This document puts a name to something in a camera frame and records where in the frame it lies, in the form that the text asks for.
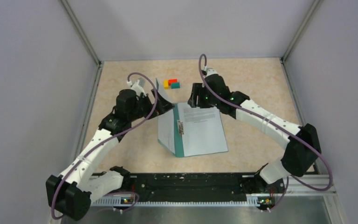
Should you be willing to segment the right aluminium corner post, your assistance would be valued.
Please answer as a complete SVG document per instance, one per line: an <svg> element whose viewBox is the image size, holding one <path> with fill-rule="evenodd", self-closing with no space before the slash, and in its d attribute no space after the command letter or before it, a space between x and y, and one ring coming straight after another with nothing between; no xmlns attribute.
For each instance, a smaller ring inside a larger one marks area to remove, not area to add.
<svg viewBox="0 0 358 224"><path fill-rule="evenodd" d="M323 3L323 0L314 0L309 7L307 13L305 14L302 22L300 23L300 26L298 27L297 31L295 32L295 35L291 39L288 47L286 48L283 56L281 57L281 63L285 64L287 60L289 59L291 53L293 52L294 48L296 47L297 43L300 41L303 33L307 29L311 19L315 15L316 11L320 7L320 5Z"/></svg>

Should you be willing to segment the silver folder clip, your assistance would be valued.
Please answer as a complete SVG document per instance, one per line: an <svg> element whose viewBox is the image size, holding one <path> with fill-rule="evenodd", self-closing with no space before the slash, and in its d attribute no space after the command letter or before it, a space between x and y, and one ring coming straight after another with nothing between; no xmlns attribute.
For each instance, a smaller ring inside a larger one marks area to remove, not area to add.
<svg viewBox="0 0 358 224"><path fill-rule="evenodd" d="M182 136L184 134L184 126L180 120L177 120L177 128L179 135Z"/></svg>

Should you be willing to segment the printed white paper sheet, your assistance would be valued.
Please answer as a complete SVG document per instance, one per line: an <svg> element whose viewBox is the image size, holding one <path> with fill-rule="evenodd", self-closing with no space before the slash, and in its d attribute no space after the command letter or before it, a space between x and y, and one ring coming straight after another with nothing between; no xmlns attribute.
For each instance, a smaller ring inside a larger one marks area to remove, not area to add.
<svg viewBox="0 0 358 224"><path fill-rule="evenodd" d="M217 108L191 108L178 103L185 157L228 152L220 112Z"/></svg>

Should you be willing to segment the green file folder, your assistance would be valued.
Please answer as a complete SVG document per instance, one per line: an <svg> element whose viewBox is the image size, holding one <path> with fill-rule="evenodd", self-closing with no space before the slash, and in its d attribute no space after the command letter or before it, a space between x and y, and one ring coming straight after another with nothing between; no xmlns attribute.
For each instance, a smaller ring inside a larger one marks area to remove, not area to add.
<svg viewBox="0 0 358 224"><path fill-rule="evenodd" d="M183 152L183 144L181 136L178 133L177 128L177 120L179 120L179 113L178 113L178 103L174 103L173 113L174 113L174 143L175 143L175 156L179 158L183 158L184 152Z"/></svg>

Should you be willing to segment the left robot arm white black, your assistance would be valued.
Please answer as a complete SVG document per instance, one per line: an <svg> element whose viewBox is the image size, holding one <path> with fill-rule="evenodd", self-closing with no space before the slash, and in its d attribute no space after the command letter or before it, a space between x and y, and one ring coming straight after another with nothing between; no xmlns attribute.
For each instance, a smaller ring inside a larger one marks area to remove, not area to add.
<svg viewBox="0 0 358 224"><path fill-rule="evenodd" d="M78 221L102 196L113 190L125 193L130 189L131 181L125 177L128 172L122 168L110 169L92 181L90 177L109 151L135 128L133 121L141 119L144 123L174 108L168 96L156 89L153 92L154 103L141 91L121 90L116 105L101 120L89 144L58 176L51 175L46 180L48 205L54 220L68 216Z"/></svg>

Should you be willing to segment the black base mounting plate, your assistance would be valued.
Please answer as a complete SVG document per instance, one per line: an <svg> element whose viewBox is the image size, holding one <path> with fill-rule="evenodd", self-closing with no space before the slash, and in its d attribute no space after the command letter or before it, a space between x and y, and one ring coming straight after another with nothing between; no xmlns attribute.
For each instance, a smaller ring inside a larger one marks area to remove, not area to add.
<svg viewBox="0 0 358 224"><path fill-rule="evenodd" d="M251 194L276 196L283 180L266 184L252 173L132 173L117 192L139 194L140 202L245 202Z"/></svg>

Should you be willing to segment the red block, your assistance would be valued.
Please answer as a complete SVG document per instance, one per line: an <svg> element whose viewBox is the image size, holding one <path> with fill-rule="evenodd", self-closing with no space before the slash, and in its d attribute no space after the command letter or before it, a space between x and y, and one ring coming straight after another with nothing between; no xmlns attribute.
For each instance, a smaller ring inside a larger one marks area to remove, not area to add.
<svg viewBox="0 0 358 224"><path fill-rule="evenodd" d="M171 84L173 84L173 83L177 83L177 82L178 82L177 79L169 79L169 80L168 80L168 84L169 84L169 85L171 85Z"/></svg>

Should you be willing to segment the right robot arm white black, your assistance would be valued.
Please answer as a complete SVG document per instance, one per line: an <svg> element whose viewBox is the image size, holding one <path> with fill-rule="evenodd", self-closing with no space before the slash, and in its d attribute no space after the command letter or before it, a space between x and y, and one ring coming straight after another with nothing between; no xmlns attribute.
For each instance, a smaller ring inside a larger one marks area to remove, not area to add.
<svg viewBox="0 0 358 224"><path fill-rule="evenodd" d="M284 154L264 165L255 175L255 187L268 192L279 179L293 175L302 177L321 153L316 128L311 124L290 123L260 107L240 91L230 91L218 74L205 78L206 83L193 83L188 104L199 108L216 108L222 114L246 122L278 143Z"/></svg>

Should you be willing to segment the left aluminium corner post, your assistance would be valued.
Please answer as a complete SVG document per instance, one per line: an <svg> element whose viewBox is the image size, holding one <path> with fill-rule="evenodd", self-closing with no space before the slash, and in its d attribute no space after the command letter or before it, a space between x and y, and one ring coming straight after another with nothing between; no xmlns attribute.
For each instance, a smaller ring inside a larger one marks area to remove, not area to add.
<svg viewBox="0 0 358 224"><path fill-rule="evenodd" d="M91 42L89 41L84 29L82 28L74 10L72 9L70 3L68 0L59 0L61 6L63 7L64 11L66 12L67 16L69 17L69 20L77 33L77 35L80 38L80 41L82 42L82 45L84 46L85 50L93 60L93 62L97 65L97 67L101 66L101 60L97 56Z"/></svg>

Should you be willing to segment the teal block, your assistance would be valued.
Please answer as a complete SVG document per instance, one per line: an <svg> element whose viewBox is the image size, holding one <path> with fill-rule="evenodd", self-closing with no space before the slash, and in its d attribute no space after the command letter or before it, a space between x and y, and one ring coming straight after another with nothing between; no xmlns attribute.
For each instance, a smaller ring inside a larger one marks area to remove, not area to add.
<svg viewBox="0 0 358 224"><path fill-rule="evenodd" d="M171 83L171 89L179 89L179 88L180 88L179 82Z"/></svg>

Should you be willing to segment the aluminium corner post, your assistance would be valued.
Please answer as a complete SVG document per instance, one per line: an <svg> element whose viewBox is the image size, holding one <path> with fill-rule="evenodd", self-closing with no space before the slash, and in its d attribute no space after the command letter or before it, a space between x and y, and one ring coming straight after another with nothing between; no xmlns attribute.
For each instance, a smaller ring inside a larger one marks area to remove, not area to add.
<svg viewBox="0 0 358 224"><path fill-rule="evenodd" d="M84 29L82 28L74 10L72 9L70 3L68 0L59 0L61 6L63 7L64 11L66 12L67 16L69 17L69 20L77 33L77 35L80 38L80 41L82 42L82 45L84 46L85 50L93 60L93 62L97 65L97 67L101 66L101 60L97 56L91 42L89 41Z"/></svg>
<svg viewBox="0 0 358 224"><path fill-rule="evenodd" d="M295 35L291 39L288 47L286 48L283 56L281 57L281 63L285 64L287 60L289 59L291 53L293 52L294 48L296 47L297 43L300 41L303 33L307 29L311 19L315 15L316 11L320 7L320 5L323 3L323 0L314 0L309 7L307 13L305 14L302 22L300 23L300 26L298 27L297 31L295 32Z"/></svg>

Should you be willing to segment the aluminium frame rail front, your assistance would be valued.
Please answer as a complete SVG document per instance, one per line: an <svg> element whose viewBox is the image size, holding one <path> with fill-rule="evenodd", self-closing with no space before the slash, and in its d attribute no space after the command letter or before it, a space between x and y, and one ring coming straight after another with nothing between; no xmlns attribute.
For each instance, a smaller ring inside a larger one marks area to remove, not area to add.
<svg viewBox="0 0 358 224"><path fill-rule="evenodd" d="M104 173L93 174L91 181L102 176ZM307 174L299 179L290 177L288 181L283 180L284 190L276 196L265 196L262 194L251 194L250 199L245 202L140 202L139 194L131 191L117 192L113 190L102 196L91 206L106 206L117 208L128 208L132 206L143 207L256 207L260 210L269 210L276 205L281 196L332 196L336 189L330 184L330 178L327 175Z"/></svg>

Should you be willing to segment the yellow block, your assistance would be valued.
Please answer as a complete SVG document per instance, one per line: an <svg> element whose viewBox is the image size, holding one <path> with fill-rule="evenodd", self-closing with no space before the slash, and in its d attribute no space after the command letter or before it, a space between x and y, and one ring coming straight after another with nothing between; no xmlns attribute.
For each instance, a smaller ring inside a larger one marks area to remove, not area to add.
<svg viewBox="0 0 358 224"><path fill-rule="evenodd" d="M163 87L164 87L165 90L170 89L170 83L169 83L168 80L164 80L164 81L163 81Z"/></svg>

